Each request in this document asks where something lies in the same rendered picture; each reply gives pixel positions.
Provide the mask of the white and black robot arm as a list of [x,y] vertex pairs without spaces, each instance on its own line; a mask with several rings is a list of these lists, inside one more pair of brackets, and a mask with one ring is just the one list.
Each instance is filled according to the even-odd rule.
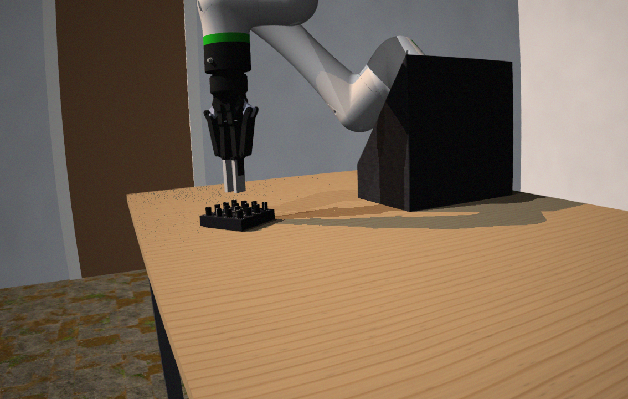
[[391,37],[378,46],[364,70],[355,75],[302,26],[316,12],[317,2],[197,0],[205,73],[251,71],[251,30],[306,78],[345,128],[358,133],[369,131],[377,123],[406,54],[425,54],[412,39]]

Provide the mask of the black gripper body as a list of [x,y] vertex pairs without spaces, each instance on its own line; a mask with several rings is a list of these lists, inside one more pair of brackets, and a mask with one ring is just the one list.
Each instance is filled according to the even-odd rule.
[[[246,92],[248,91],[248,77],[245,74],[212,75],[209,78],[210,93],[213,94],[212,107],[217,113],[217,104],[223,104],[224,121],[228,120],[225,106],[233,105],[234,120],[240,120],[243,116]],[[245,99],[245,100],[244,100]]]

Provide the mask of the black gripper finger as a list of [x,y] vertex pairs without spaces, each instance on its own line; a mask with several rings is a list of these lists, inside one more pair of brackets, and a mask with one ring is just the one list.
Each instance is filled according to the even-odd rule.
[[232,161],[230,159],[233,156],[232,142],[230,126],[228,121],[224,121],[223,104],[217,104],[217,113],[211,106],[209,110],[204,111],[204,116],[208,122],[214,155],[223,160],[224,190],[227,193],[233,192]]
[[234,193],[245,192],[245,164],[244,159],[253,152],[254,121],[259,108],[251,106],[245,101],[243,116],[235,121],[232,103],[226,104],[228,125],[232,142],[232,170]]

